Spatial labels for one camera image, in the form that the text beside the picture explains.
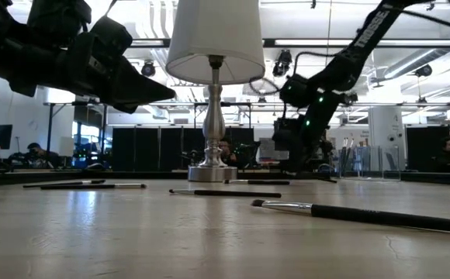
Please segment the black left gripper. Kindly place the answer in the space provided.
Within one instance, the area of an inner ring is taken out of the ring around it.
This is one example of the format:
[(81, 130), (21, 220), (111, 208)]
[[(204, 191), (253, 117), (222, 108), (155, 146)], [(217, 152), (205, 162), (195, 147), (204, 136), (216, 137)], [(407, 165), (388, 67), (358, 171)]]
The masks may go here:
[(102, 16), (88, 32), (67, 28), (62, 45), (71, 89), (93, 95), (118, 111), (174, 98), (175, 91), (137, 71), (123, 56), (132, 36), (120, 23)]

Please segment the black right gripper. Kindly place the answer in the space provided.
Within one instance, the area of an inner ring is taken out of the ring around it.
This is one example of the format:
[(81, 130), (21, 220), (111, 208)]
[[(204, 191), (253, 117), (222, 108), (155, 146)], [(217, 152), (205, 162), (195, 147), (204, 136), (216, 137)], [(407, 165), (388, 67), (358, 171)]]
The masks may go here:
[(289, 172), (300, 172), (311, 154), (311, 141), (305, 135), (306, 121), (303, 115), (297, 118), (278, 118), (272, 136), (275, 151), (288, 153), (282, 161), (282, 169)]

